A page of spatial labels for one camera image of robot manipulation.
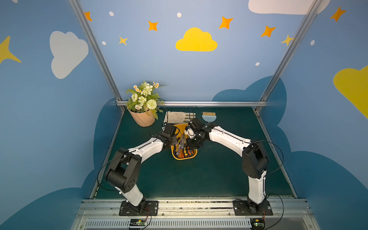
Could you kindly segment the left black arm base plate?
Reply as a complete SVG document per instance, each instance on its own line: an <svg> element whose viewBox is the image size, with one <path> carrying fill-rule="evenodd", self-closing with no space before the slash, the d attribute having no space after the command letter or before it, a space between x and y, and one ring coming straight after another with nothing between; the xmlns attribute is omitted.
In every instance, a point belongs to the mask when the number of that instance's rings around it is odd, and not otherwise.
<svg viewBox="0 0 368 230"><path fill-rule="evenodd" d="M120 206L119 216L144 216L150 213L151 216L158 215L159 201L143 200L138 206L133 206L127 201L123 201Z"/></svg>

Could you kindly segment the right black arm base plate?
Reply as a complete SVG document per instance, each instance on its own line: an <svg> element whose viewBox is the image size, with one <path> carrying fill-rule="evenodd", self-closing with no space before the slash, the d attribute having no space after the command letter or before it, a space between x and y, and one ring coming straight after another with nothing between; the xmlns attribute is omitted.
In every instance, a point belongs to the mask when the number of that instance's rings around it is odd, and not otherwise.
<svg viewBox="0 0 368 230"><path fill-rule="evenodd" d="M265 198L260 204L256 204L250 199L235 199L233 208L236 216L273 216L270 203Z"/></svg>

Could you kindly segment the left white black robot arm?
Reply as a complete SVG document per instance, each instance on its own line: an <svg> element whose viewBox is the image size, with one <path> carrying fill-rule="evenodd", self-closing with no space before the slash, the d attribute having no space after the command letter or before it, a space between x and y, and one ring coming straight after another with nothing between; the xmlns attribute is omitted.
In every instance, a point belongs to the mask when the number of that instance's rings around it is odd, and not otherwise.
<svg viewBox="0 0 368 230"><path fill-rule="evenodd" d="M161 133L131 149L120 148L107 168L104 178L121 194L136 212L142 212L145 196L137 181L142 163L156 153L177 143L176 134Z"/></svg>

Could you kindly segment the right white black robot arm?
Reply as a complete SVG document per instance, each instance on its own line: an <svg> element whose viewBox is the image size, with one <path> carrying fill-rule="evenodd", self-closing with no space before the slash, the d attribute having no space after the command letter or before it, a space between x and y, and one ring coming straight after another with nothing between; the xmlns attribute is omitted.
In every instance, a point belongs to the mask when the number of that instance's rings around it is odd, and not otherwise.
<svg viewBox="0 0 368 230"><path fill-rule="evenodd" d="M189 135L186 140L192 149L197 149L204 141L210 140L240 155L242 169L249 182L247 206L253 212L267 206L265 180L269 158L262 143L239 137L212 122L203 124L197 119L189 122L186 130Z"/></svg>

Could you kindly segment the yellow plastic storage box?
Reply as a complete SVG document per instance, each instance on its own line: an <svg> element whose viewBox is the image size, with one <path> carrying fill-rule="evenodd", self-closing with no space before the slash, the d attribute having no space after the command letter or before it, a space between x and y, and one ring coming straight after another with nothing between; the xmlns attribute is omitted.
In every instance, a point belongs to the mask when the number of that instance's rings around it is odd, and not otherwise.
<svg viewBox="0 0 368 230"><path fill-rule="evenodd" d="M189 141L194 137L194 132L188 124L174 125L176 144L171 145L172 156L179 161L189 160L196 157L198 149L190 147Z"/></svg>

